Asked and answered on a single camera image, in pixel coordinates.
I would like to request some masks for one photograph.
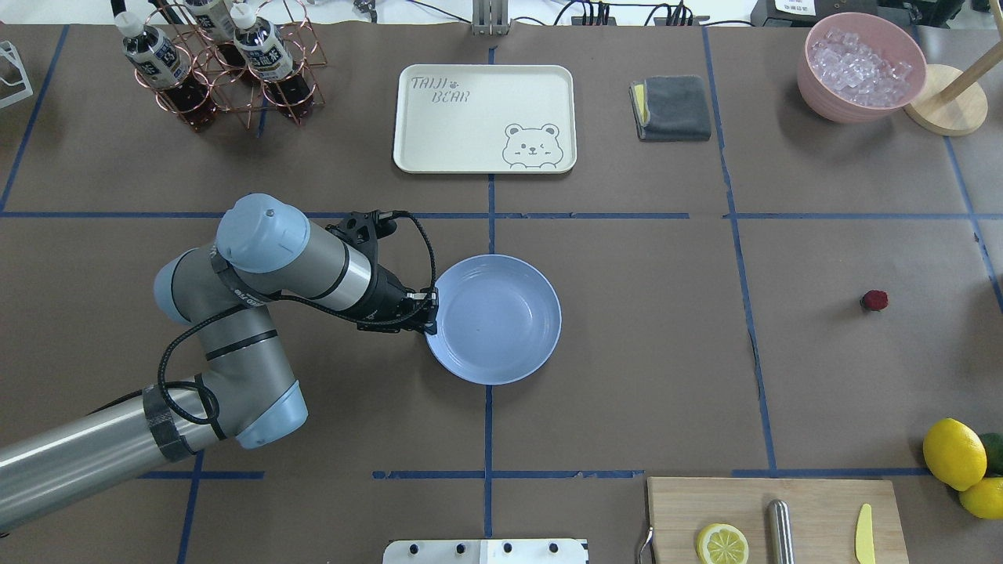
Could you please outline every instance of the yellow plastic knife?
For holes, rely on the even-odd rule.
[[[861,564],[875,564],[875,533],[871,520],[871,504],[861,506],[857,517],[857,560]]]

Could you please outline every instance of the gray towel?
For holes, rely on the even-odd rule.
[[[644,119],[635,87],[644,85]],[[630,97],[641,140],[707,140],[710,114],[699,76],[652,76],[631,82]]]

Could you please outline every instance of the brown table surface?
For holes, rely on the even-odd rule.
[[[647,476],[893,481],[914,564],[995,562],[1003,522],[923,469],[937,419],[1003,432],[1003,71],[987,123],[947,140],[897,112],[839,125],[794,81],[806,32],[318,26],[327,104],[263,134],[195,134],[153,104],[114,28],[2,26],[36,95],[0,111],[0,444],[151,383],[180,331],[156,271],[248,192],[325,223],[421,214],[444,269],[489,251],[554,284],[550,361],[517,383],[449,374],[415,334],[274,306],[310,418],[228,441],[27,524],[0,562],[379,562],[388,541],[576,537],[630,562]],[[967,66],[995,32],[919,30]],[[409,64],[550,63],[575,79],[579,159],[560,176],[411,176],[391,160]],[[627,88],[707,80],[709,143],[637,140]],[[381,263],[420,283],[406,226]],[[892,305],[866,314],[867,290]],[[176,377],[203,369],[176,354]]]

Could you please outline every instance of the bottle label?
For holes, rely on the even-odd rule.
[[[247,55],[248,62],[263,80],[281,80],[292,74],[295,67],[293,57],[276,35],[272,33],[258,47],[249,48],[238,42],[238,46]]]
[[[199,27],[206,32],[214,43],[226,43],[234,40],[237,28],[230,19],[230,9],[224,0],[212,0],[203,6],[186,4],[188,10],[195,16]]]
[[[777,10],[788,14],[815,15],[814,0],[774,0],[773,5]]]
[[[178,55],[175,45],[162,33],[157,33],[156,44],[148,51],[126,51],[125,56],[139,69],[146,82],[157,89],[177,85],[189,72],[189,62]]]

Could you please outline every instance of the wooden cutting board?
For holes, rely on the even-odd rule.
[[[766,478],[649,478],[656,562],[699,564],[697,534],[729,523],[748,540],[749,564],[771,564],[766,505],[774,499],[790,507],[797,564],[857,564],[854,536],[865,503],[874,512],[878,564],[909,564],[891,482]]]

